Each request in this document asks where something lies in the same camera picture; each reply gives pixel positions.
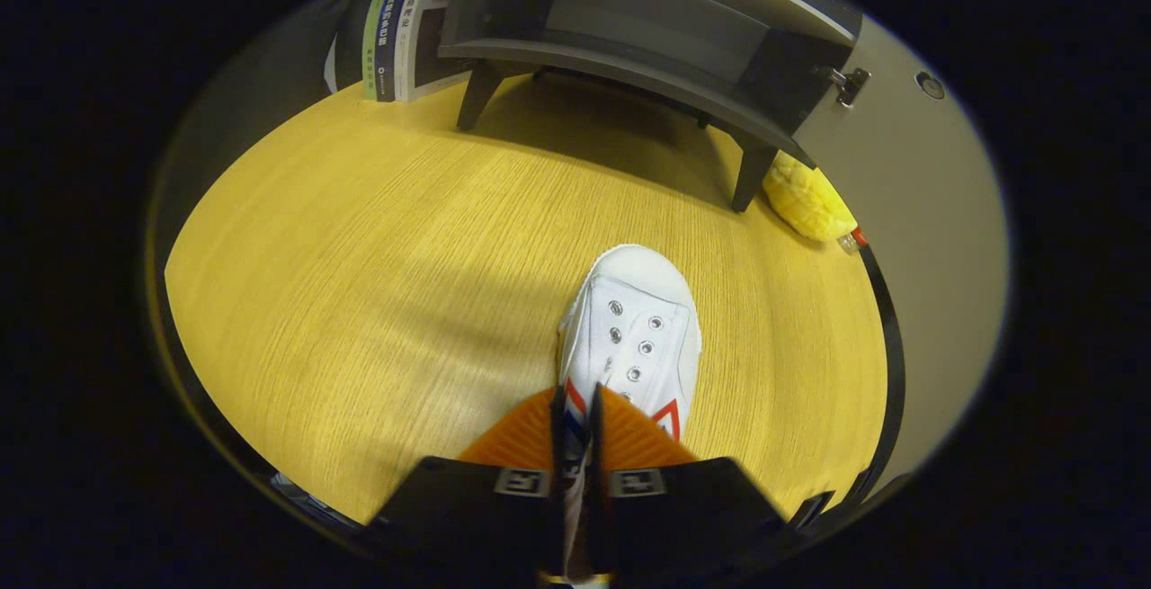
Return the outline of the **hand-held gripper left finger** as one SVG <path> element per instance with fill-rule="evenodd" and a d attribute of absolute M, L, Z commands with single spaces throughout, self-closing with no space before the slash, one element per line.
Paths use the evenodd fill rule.
<path fill-rule="evenodd" d="M 563 393 L 547 388 L 455 458 L 427 456 L 369 520 L 369 548 L 416 574 L 558 574 Z"/>

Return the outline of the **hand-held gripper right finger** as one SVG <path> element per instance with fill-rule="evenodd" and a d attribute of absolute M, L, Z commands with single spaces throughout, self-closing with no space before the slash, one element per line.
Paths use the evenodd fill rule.
<path fill-rule="evenodd" d="M 735 460 L 695 457 L 605 387 L 589 424 L 596 571 L 755 574 L 792 551 L 792 528 Z"/>

